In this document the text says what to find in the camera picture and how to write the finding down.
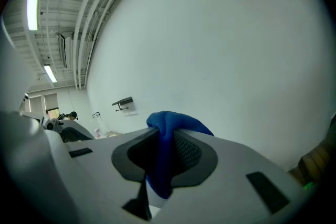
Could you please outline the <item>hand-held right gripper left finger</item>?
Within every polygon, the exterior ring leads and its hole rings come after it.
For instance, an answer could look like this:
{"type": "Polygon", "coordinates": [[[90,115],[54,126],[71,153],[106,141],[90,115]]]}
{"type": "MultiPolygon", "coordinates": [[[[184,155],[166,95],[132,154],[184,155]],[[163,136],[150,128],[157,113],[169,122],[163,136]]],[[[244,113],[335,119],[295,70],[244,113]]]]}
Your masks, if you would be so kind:
{"type": "Polygon", "coordinates": [[[89,190],[107,196],[108,209],[150,221],[160,212],[160,198],[146,181],[156,160],[157,139],[158,130],[151,127],[66,146],[85,170],[89,190]]]}

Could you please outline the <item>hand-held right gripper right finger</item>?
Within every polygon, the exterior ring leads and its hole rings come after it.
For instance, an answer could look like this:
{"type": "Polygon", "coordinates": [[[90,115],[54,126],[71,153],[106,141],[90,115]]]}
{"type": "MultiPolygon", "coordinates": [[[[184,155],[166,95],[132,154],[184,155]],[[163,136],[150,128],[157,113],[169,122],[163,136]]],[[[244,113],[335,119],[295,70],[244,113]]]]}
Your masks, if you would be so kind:
{"type": "Polygon", "coordinates": [[[211,146],[217,166],[202,184],[174,189],[151,224],[284,224],[310,198],[310,190],[252,148],[190,130],[183,133],[211,146]],[[289,204],[272,214],[247,178],[253,172],[263,173],[289,204]]]}

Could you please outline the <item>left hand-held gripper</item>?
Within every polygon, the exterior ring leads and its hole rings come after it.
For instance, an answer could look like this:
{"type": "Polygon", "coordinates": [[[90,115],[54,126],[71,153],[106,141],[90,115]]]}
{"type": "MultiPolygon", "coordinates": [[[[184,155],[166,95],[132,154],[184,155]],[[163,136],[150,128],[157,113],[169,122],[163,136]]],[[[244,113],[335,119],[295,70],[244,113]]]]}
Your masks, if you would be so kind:
{"type": "Polygon", "coordinates": [[[45,116],[41,119],[41,126],[50,131],[61,131],[61,130],[72,130],[76,134],[83,135],[88,139],[94,140],[95,137],[77,121],[73,120],[59,120],[59,119],[49,119],[45,116]]]}

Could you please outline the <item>blue wiping cloth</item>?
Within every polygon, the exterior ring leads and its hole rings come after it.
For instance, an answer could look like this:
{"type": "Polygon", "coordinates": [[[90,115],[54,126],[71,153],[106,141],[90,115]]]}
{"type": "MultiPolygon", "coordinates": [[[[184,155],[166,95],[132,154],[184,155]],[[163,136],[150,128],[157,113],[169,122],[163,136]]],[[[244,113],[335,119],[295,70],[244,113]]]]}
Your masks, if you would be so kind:
{"type": "Polygon", "coordinates": [[[174,176],[174,130],[186,129],[212,136],[213,133],[199,120],[182,113],[161,111],[152,113],[148,127],[159,129],[157,159],[154,168],[147,173],[146,180],[154,192],[163,199],[171,195],[171,179],[174,176]]]}

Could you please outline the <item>window with blinds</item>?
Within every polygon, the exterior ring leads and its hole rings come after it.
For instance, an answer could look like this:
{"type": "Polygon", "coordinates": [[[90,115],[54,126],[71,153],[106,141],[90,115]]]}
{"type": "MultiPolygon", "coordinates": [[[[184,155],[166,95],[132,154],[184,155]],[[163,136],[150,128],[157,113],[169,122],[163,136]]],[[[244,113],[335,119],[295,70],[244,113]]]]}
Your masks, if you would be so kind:
{"type": "Polygon", "coordinates": [[[60,115],[56,93],[30,97],[29,108],[31,112],[47,115],[51,119],[60,115]]]}

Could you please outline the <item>ceiling air conditioner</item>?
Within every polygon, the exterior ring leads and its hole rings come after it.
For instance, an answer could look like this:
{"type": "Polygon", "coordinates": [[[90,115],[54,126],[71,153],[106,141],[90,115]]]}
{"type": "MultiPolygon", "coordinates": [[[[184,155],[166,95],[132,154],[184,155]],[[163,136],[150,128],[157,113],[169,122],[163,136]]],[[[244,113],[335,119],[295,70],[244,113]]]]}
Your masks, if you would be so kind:
{"type": "Polygon", "coordinates": [[[59,35],[60,57],[65,69],[72,69],[74,32],[66,31],[59,35]]]}

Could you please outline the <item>low wooden slat platform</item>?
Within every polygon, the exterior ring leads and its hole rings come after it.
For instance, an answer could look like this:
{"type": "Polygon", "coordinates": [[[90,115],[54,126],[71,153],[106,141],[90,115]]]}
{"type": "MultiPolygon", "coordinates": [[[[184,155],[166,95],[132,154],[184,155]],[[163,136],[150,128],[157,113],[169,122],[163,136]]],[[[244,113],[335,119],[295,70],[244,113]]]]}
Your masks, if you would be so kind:
{"type": "Polygon", "coordinates": [[[314,149],[302,156],[298,164],[288,173],[301,186],[318,184],[334,153],[336,153],[336,137],[327,135],[314,149]]]}

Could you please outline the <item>white ceiling pipes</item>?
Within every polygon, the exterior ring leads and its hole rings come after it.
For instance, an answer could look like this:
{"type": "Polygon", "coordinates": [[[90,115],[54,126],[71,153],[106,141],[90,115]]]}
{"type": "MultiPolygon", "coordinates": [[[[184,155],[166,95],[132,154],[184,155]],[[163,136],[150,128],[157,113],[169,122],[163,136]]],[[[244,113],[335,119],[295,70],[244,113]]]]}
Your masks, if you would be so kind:
{"type": "Polygon", "coordinates": [[[93,14],[101,0],[82,0],[76,20],[75,32],[73,36],[73,57],[72,68],[75,87],[81,89],[82,57],[85,47],[85,38],[90,26],[93,14]]]}

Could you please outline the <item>black wall shelf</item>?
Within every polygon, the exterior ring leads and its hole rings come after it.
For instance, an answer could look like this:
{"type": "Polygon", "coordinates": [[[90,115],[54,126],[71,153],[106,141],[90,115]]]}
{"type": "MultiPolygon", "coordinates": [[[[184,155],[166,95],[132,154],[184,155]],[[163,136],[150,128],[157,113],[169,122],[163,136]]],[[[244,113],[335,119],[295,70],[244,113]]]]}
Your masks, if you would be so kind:
{"type": "Polygon", "coordinates": [[[127,97],[124,99],[121,99],[115,103],[112,103],[112,106],[117,106],[118,109],[116,109],[116,112],[118,111],[123,111],[123,110],[128,110],[129,107],[127,106],[128,104],[133,102],[133,98],[132,97],[127,97]]]}

